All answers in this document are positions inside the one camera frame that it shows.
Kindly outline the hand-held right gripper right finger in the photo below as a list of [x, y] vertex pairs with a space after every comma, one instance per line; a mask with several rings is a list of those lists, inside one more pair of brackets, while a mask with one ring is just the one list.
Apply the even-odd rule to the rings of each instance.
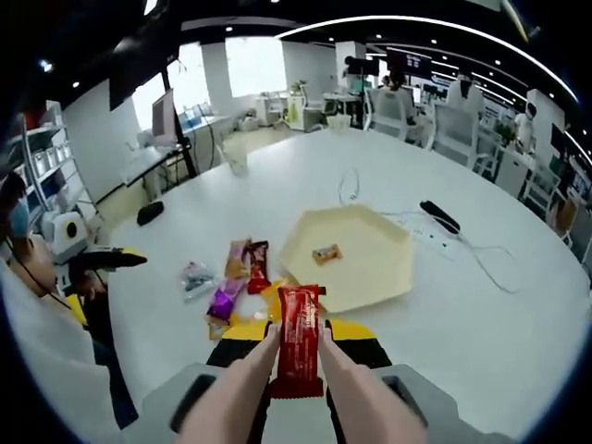
[[327, 406], [338, 443], [462, 443], [452, 397], [406, 365], [394, 365], [367, 327], [327, 320]]

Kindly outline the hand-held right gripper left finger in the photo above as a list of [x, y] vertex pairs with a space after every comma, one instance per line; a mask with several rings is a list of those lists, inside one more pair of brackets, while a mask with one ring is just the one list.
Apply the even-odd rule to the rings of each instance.
[[191, 364], [142, 404], [141, 443], [259, 443], [271, 403], [279, 325], [231, 328], [205, 364]]

